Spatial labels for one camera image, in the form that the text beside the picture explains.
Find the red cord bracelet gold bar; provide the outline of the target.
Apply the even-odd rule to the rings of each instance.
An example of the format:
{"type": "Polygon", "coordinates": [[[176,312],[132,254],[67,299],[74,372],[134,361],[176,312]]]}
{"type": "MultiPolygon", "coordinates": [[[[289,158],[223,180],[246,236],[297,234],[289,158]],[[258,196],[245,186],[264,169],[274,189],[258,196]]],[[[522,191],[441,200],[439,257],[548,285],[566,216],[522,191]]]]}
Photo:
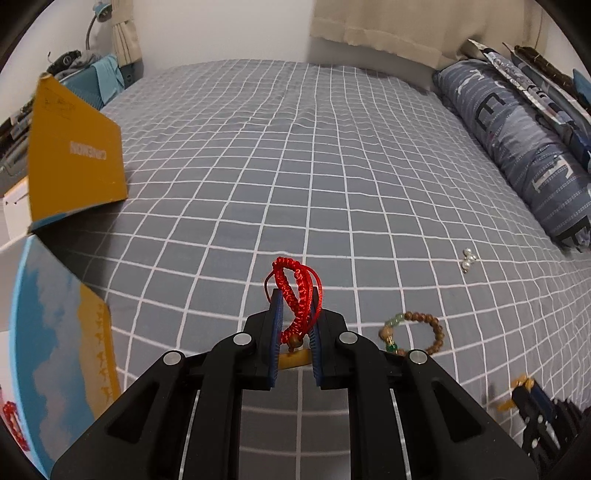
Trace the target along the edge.
{"type": "Polygon", "coordinates": [[[2,418],[16,443],[24,452],[28,452],[30,447],[20,426],[16,404],[12,401],[5,402],[1,407],[1,413],[2,418]]]}

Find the grey checked bed sheet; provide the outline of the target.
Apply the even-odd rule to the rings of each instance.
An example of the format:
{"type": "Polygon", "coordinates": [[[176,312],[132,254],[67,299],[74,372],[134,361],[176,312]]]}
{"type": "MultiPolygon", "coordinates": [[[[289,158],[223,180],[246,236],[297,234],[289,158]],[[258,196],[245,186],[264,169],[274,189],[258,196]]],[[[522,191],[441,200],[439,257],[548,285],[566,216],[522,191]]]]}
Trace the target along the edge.
{"type": "Polygon", "coordinates": [[[109,304],[124,392],[57,478],[589,477],[590,247],[548,236],[442,95],[228,60],[105,112],[127,199],[40,236],[109,304]],[[587,415],[585,470],[522,449],[511,395],[534,381],[587,415]]]}

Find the small pearl ornament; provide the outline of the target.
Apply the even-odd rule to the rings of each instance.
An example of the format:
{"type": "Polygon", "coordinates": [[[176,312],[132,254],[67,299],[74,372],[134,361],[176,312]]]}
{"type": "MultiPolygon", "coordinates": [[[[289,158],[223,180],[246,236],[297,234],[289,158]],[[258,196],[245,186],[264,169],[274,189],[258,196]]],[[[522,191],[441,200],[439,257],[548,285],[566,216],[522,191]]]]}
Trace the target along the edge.
{"type": "Polygon", "coordinates": [[[460,266],[464,273],[468,273],[472,265],[478,261],[478,257],[471,248],[464,249],[463,255],[464,258],[461,261],[460,266]]]}

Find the blue sky printed box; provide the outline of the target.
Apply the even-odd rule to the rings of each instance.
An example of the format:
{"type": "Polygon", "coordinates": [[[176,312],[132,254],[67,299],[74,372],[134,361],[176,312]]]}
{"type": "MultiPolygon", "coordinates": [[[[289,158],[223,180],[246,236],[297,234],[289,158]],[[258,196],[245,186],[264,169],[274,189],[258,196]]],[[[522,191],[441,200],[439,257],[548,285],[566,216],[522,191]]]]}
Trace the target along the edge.
{"type": "Polygon", "coordinates": [[[121,393],[106,303],[34,235],[1,249],[1,407],[44,477],[121,393]]]}

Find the stack of pillows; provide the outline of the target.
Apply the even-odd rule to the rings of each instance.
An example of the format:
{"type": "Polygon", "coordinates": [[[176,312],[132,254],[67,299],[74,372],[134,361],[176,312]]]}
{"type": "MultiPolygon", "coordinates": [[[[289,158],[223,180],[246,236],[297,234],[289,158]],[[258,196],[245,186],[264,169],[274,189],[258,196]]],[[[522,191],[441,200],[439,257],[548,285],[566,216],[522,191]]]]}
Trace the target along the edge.
{"type": "Polygon", "coordinates": [[[574,81],[556,68],[539,68],[540,55],[508,47],[511,59],[474,39],[469,42],[551,125],[575,159],[590,172],[590,105],[574,81]]]}

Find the folded blue grey quilt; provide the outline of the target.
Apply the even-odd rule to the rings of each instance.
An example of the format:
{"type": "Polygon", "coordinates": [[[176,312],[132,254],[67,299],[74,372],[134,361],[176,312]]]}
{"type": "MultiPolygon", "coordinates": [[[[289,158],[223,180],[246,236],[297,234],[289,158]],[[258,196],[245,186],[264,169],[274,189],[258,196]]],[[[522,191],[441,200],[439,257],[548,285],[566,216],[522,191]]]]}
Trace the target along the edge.
{"type": "Polygon", "coordinates": [[[434,84],[548,236],[589,248],[590,175],[542,115],[481,60],[437,72],[434,84]]]}

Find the orange box lid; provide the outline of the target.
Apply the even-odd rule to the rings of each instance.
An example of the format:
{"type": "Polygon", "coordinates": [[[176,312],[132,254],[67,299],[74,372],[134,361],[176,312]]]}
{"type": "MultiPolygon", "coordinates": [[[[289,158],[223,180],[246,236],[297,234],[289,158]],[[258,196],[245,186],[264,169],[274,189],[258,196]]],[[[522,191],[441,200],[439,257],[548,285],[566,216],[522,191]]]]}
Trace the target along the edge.
{"type": "Polygon", "coordinates": [[[28,140],[31,231],[127,198],[119,126],[49,74],[37,84],[28,140]]]}

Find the teal storage box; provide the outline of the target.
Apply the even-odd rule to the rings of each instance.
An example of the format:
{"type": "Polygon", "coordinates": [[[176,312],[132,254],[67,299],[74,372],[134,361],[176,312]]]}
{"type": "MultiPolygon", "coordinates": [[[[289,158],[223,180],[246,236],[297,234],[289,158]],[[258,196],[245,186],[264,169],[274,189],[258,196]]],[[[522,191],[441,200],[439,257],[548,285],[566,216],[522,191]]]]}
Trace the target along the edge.
{"type": "Polygon", "coordinates": [[[125,89],[123,75],[113,54],[66,76],[60,83],[97,110],[104,108],[125,89]]]}

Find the side curtain beige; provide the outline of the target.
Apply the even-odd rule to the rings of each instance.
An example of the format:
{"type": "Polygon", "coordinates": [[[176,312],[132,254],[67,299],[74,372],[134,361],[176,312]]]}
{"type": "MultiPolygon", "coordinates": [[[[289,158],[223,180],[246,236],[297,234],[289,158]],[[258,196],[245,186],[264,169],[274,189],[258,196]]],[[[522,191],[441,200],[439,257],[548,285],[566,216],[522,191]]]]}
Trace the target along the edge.
{"type": "Polygon", "coordinates": [[[142,58],[133,16],[132,0],[112,0],[112,46],[119,67],[133,64],[142,58]]]}

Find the teal desk lamp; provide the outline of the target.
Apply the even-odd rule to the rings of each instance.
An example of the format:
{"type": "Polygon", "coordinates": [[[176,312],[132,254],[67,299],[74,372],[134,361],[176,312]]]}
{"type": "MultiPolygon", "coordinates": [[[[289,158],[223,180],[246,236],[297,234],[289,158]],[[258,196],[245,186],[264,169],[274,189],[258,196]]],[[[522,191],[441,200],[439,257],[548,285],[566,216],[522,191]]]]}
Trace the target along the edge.
{"type": "Polygon", "coordinates": [[[90,50],[90,37],[96,23],[104,23],[112,16],[112,3],[110,1],[96,1],[92,8],[93,16],[85,35],[85,49],[90,50]]]}

